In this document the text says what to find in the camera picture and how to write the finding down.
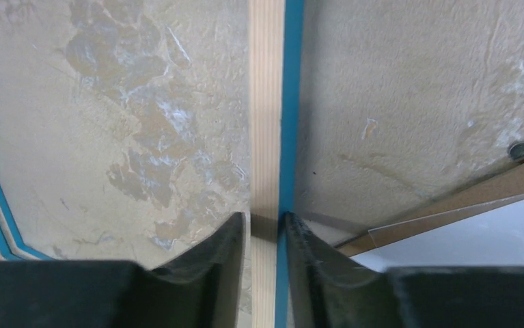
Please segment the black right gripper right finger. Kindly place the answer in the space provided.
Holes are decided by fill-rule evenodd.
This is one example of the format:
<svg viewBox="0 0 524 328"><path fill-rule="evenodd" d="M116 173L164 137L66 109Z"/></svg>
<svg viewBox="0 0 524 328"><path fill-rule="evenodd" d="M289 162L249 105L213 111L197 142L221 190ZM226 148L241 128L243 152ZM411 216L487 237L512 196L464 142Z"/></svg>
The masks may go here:
<svg viewBox="0 0 524 328"><path fill-rule="evenodd" d="M524 327L524 266L370 270L284 215L296 327Z"/></svg>

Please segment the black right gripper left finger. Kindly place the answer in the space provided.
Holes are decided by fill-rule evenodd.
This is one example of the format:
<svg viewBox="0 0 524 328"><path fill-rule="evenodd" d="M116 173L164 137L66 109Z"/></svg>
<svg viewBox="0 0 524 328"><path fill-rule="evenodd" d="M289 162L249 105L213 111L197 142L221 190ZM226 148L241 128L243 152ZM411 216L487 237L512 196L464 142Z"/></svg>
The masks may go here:
<svg viewBox="0 0 524 328"><path fill-rule="evenodd" d="M127 260L0 261L0 327L234 327L245 216L148 270Z"/></svg>

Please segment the blue wooden picture frame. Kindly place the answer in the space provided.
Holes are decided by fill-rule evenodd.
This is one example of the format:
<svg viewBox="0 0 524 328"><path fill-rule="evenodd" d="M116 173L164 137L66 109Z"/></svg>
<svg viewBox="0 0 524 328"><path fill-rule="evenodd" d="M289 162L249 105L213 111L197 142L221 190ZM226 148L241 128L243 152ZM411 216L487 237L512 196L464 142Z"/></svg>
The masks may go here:
<svg viewBox="0 0 524 328"><path fill-rule="evenodd" d="M283 1L0 1L0 218L26 256L155 267L245 213L274 327Z"/></svg>

